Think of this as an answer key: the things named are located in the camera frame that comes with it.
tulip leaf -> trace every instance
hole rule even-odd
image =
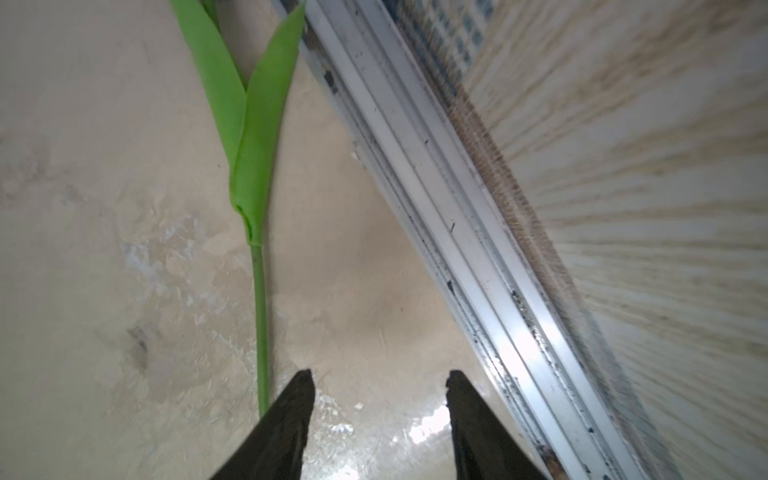
[[[219,29],[219,14],[216,13],[216,0],[203,0],[203,10],[208,14],[208,18],[214,23],[216,30]]]
[[[277,27],[248,82],[243,136],[230,169],[230,201],[243,216],[250,245],[261,245],[280,122],[303,30],[302,3]]]
[[[198,0],[170,0],[200,74],[230,169],[243,130],[246,92],[227,44]]]

water stain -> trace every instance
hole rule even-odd
[[[136,280],[137,320],[118,343],[126,369],[114,389],[116,406],[126,398],[174,401],[233,376],[251,379],[241,386],[253,389],[250,275],[237,253],[204,251],[218,232],[201,217],[188,205],[161,202],[133,217],[144,233],[121,243],[125,271]]]
[[[87,200],[86,196],[75,185],[64,185],[64,190],[61,192],[61,202],[64,205],[80,205]]]
[[[20,199],[34,183],[45,177],[51,166],[48,139],[34,132],[0,131],[0,207]]]

sliding door track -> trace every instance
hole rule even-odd
[[[381,1],[306,17],[304,58],[528,441],[572,480],[645,478]]]

floor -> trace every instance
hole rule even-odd
[[[224,2],[250,70],[278,19]],[[0,4],[0,475],[207,478],[257,418],[250,258],[166,2]],[[444,384],[501,400],[302,60],[267,268],[304,478],[450,478]]]

wall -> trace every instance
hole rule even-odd
[[[768,477],[768,5],[456,5],[388,3],[644,467]]]

